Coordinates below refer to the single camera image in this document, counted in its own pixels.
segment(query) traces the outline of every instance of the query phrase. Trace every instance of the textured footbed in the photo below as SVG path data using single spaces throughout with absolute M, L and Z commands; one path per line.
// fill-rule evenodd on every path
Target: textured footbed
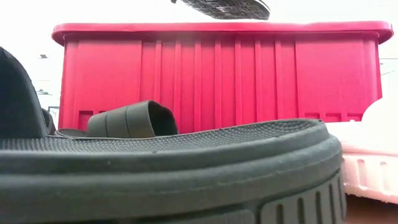
M 341 145 L 317 120 L 0 146 L 1 223 L 340 224 L 345 217 Z
M 261 0 L 181 0 L 215 19 L 268 20 L 270 10 Z

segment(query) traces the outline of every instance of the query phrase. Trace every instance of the red plastic container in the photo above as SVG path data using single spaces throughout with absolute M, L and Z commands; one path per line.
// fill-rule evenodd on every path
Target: red plastic container
M 271 119 L 361 120 L 381 97 L 386 22 L 63 24 L 60 128 L 142 100 L 181 133 Z

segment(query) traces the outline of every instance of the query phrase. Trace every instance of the bin lid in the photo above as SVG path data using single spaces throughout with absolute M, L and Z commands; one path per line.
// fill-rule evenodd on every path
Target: bin lid
M 260 32 L 270 34 L 306 33 L 366 33 L 378 34 L 379 44 L 389 40 L 394 32 L 392 25 L 384 21 L 361 22 L 316 22 L 310 24 L 285 24 L 276 22 L 207 22 L 207 23 L 165 23 L 165 24 L 60 24 L 52 34 L 58 44 L 65 44 L 67 34 L 138 32 Z

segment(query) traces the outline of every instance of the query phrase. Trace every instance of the red storage bin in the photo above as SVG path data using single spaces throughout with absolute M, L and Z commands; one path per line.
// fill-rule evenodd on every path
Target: red storage bin
M 381 97 L 386 22 L 63 24 L 60 128 L 142 100 L 181 133 L 285 118 L 361 120 Z

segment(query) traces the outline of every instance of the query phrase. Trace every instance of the floor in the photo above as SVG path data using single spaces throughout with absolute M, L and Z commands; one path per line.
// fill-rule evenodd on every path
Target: floor
M 368 198 L 347 197 L 345 224 L 396 224 L 398 205 Z

